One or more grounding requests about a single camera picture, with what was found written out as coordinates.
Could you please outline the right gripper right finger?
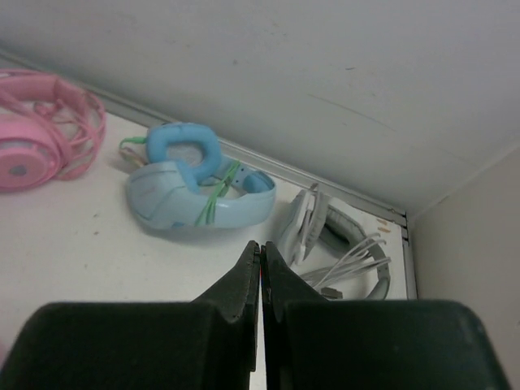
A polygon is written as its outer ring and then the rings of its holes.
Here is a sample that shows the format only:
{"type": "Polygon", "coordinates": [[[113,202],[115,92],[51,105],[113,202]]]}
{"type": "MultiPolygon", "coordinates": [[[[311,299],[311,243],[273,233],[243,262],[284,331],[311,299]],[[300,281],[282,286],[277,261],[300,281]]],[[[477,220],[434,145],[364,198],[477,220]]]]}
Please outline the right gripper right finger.
{"type": "Polygon", "coordinates": [[[269,389],[507,389],[483,324],[454,301],[329,301],[266,243],[269,389]]]}

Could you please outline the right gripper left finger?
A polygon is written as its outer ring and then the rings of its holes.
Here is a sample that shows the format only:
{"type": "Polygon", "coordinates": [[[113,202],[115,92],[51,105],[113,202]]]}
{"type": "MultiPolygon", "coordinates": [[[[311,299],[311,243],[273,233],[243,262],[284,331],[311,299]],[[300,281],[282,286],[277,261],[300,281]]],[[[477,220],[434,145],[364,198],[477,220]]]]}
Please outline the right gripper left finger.
{"type": "Polygon", "coordinates": [[[246,389],[256,367],[260,249],[188,302],[58,302],[24,324],[4,389],[246,389]]]}

